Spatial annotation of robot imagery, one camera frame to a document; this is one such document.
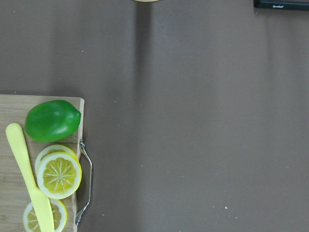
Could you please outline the green lime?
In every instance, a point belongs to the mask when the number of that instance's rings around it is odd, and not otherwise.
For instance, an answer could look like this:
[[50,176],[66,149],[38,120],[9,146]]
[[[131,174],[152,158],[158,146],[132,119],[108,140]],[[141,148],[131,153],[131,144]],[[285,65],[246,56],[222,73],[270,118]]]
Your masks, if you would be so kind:
[[82,114],[66,100],[52,100],[34,106],[25,119],[26,134],[37,142],[55,142],[74,134]]

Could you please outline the lower stacked lemon slice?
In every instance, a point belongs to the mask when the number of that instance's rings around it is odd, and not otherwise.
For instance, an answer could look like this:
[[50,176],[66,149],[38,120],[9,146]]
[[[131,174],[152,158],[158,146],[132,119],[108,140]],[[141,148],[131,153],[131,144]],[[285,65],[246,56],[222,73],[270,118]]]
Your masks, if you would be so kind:
[[37,155],[37,158],[35,160],[35,165],[34,165],[35,175],[37,175],[38,168],[39,168],[41,160],[43,158],[45,158],[47,155],[50,155],[50,154],[55,153],[55,152],[65,152],[65,153],[68,153],[72,158],[74,158],[75,160],[79,161],[76,153],[72,149],[70,149],[69,147],[64,146],[64,145],[50,145],[50,146],[44,148]]

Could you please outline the upper lemon slice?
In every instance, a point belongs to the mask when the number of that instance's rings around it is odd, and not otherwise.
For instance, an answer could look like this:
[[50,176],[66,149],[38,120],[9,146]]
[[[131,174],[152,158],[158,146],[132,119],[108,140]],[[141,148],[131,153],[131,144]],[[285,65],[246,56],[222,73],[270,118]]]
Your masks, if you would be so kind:
[[51,199],[71,196],[79,187],[82,168],[79,161],[66,152],[45,156],[36,171],[39,189]]

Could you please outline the wooden mug tree stand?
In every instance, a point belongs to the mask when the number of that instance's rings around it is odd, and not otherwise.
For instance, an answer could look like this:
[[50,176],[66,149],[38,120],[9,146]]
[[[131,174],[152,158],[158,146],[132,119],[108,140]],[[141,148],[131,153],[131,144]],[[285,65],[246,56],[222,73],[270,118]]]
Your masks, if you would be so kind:
[[134,1],[138,1],[138,2],[155,2],[155,1],[159,1],[159,0],[134,0]]

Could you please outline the lemon slice under knife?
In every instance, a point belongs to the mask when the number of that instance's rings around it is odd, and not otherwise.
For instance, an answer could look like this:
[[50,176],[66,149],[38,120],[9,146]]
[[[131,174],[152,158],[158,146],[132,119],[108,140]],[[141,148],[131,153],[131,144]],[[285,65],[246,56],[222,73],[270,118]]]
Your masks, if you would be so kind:
[[[67,210],[62,201],[55,199],[49,200],[54,219],[54,232],[61,232],[67,223]],[[23,226],[26,232],[41,231],[32,203],[29,203],[24,210]]]

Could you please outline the yellow plastic knife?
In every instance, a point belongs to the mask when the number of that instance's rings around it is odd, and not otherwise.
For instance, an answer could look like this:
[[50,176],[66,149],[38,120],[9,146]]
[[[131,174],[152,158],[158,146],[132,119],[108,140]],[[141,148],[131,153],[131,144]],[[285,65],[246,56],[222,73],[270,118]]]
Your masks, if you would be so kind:
[[30,164],[28,148],[21,126],[11,123],[5,130],[8,143],[25,181],[42,232],[53,232],[54,218],[48,197],[37,187]]

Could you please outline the bamboo cutting board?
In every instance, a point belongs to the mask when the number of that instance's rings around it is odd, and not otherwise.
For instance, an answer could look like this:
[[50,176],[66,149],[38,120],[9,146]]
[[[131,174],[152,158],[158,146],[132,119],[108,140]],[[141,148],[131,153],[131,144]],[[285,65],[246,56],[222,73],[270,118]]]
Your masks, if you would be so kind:
[[[81,114],[78,130],[70,137],[55,142],[71,148],[81,156],[79,141],[83,136],[84,99],[80,97],[33,96],[0,94],[0,231],[24,232],[23,213],[30,202],[30,197],[21,175],[20,169],[8,144],[5,129],[10,123],[18,123],[24,128],[27,113],[34,106],[52,100],[63,99],[70,102]],[[34,163],[37,155],[52,143],[38,143],[25,134],[29,158],[34,173]],[[77,232],[75,215],[77,213],[76,193],[62,200],[68,216],[63,232]]]

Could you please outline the black tray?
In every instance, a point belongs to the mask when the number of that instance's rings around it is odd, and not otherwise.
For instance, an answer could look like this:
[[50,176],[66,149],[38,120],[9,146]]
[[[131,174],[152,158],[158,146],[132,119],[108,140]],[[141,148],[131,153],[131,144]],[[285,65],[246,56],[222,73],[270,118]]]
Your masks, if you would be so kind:
[[308,0],[253,0],[255,8],[308,11]]

